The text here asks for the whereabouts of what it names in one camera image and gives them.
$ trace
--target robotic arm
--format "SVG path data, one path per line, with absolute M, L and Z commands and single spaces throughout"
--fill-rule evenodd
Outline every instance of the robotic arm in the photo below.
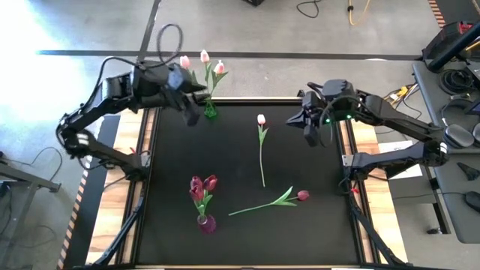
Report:
M 192 82 L 187 70 L 178 64 L 164 65 L 159 61 L 143 61 L 133 66 L 132 71 L 106 78 L 98 84 L 87 103 L 80 104 L 76 111 L 65 114 L 56 129 L 58 141 L 71 158 L 86 155 L 100 159 L 107 168 L 119 166 L 127 179 L 139 180 L 146 173 L 145 156 L 124 154 L 101 142 L 85 128 L 106 114 L 129 109 L 171 107 L 182 112 L 187 125 L 195 125 L 200 117 L 197 103 L 208 94 L 195 94 L 206 87 Z M 100 103 L 94 105 L 100 92 Z
M 344 155 L 343 165 L 349 170 L 351 179 L 364 180 L 375 168 L 394 176 L 415 164 L 435 167 L 448 160 L 442 128 L 398 112 L 383 98 L 355 90 L 350 82 L 342 79 L 327 81 L 321 91 L 307 92 L 301 111 L 286 124 L 303 129 L 308 144 L 316 146 L 321 139 L 318 130 L 322 126 L 346 119 L 373 126 L 384 125 L 418 140 L 404 150 Z

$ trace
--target tulip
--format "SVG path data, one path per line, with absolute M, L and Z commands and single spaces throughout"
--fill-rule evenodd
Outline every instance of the tulip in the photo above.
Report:
M 258 116 L 256 117 L 256 120 L 258 121 L 258 125 L 263 125 L 263 124 L 265 124 L 265 122 L 266 122 L 264 115 L 258 115 Z
M 202 63 L 208 63 L 208 62 L 210 62 L 210 56 L 209 56 L 209 54 L 207 53 L 207 51 L 203 50 L 203 51 L 200 53 L 200 61 L 202 61 Z
M 192 177 L 192 181 L 190 182 L 190 188 L 194 189 L 195 187 L 200 187 L 203 189 L 202 179 L 200 179 L 198 176 Z
M 297 197 L 298 197 L 297 199 L 299 201 L 304 201 L 304 200 L 308 199 L 309 196 L 310 196 L 310 194 L 306 190 L 302 190 L 302 191 L 299 191 L 297 193 Z
M 189 68 L 190 67 L 190 59 L 188 56 L 180 56 L 180 65 L 182 68 Z
M 196 186 L 190 190 L 190 196 L 195 202 L 203 200 L 203 189 L 200 186 Z
M 218 60 L 218 64 L 215 66 L 215 69 L 213 70 L 217 75 L 220 75 L 224 72 L 225 66 L 224 63 L 222 63 L 221 60 Z
M 203 182 L 203 186 L 207 191 L 213 191 L 215 189 L 215 185 L 217 184 L 217 176 L 210 175 L 205 181 Z

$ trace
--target concrete floor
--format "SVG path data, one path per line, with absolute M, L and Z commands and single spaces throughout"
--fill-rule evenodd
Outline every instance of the concrete floor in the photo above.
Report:
M 427 0 L 372 1 L 364 22 L 355 27 L 348 25 L 347 1 L 321 1 L 316 19 L 302 16 L 296 10 L 299 2 L 265 0 L 253 8 L 240 0 L 163 0 L 152 36 L 164 23 L 178 23 L 184 30 L 184 51 L 418 55 L 439 31 Z M 60 147 L 54 137 L 58 119 L 90 95 L 103 59 L 35 55 L 35 50 L 138 51 L 153 3 L 14 1 L 8 9 L 0 9 L 2 25 L 18 26 L 2 33 L 10 41 L 2 44 L 10 69 L 2 87 L 9 90 L 2 92 L 0 100 L 0 149 L 8 158 L 29 162 L 44 147 Z M 364 4 L 355 1 L 355 11 Z M 314 12 L 313 6 L 303 8 Z M 150 40 L 150 51 L 155 50 L 154 40 Z M 167 33 L 162 45 L 165 50 L 173 50 L 176 34 Z M 337 78 L 384 95 L 413 82 L 409 61 L 222 60 L 230 73 L 219 85 L 218 96 L 292 96 L 305 89 L 308 81 L 324 83 Z M 199 69 L 198 59 L 192 61 Z M 112 61 L 105 76 L 128 70 L 127 65 Z M 423 112 L 422 120 L 429 120 L 421 94 L 412 96 L 409 105 Z M 400 110 L 416 116 L 403 105 Z M 384 127 L 377 130 L 387 131 Z M 396 140 L 403 137 L 397 133 L 379 136 L 380 142 Z M 58 193 L 37 193 L 19 242 L 34 245 L 52 237 L 54 240 L 36 248 L 17 246 L 9 268 L 33 265 L 34 269 L 52 269 L 56 265 L 82 174 L 78 163 L 62 153 L 63 166 L 53 179 L 62 183 L 62 189 Z M 48 178 L 57 165 L 58 158 L 46 152 L 38 164 L 21 168 Z M 429 205 L 397 205 L 396 210 L 411 263 L 478 268 L 480 258 L 474 254 L 480 254 L 479 244 L 460 244 L 454 235 L 425 234 L 426 227 L 436 226 Z M 40 225 L 51 227 L 55 235 Z

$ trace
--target red tulip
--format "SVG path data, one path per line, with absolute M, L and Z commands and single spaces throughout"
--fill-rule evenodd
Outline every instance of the red tulip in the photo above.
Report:
M 195 186 L 190 190 L 190 196 L 196 202 L 203 200 L 203 189 L 200 186 Z
M 308 197 L 310 196 L 310 194 L 308 193 L 308 191 L 302 190 L 302 191 L 299 191 L 299 192 L 297 193 L 297 196 L 298 196 L 298 200 L 299 200 L 299 201 L 304 201 L 304 200 L 308 199 Z
M 192 177 L 192 181 L 190 182 L 190 188 L 194 189 L 195 187 L 200 187 L 203 189 L 202 179 L 200 179 L 198 176 Z
M 215 185 L 217 184 L 217 176 L 210 175 L 205 181 L 203 182 L 203 186 L 207 191 L 213 191 L 215 189 Z

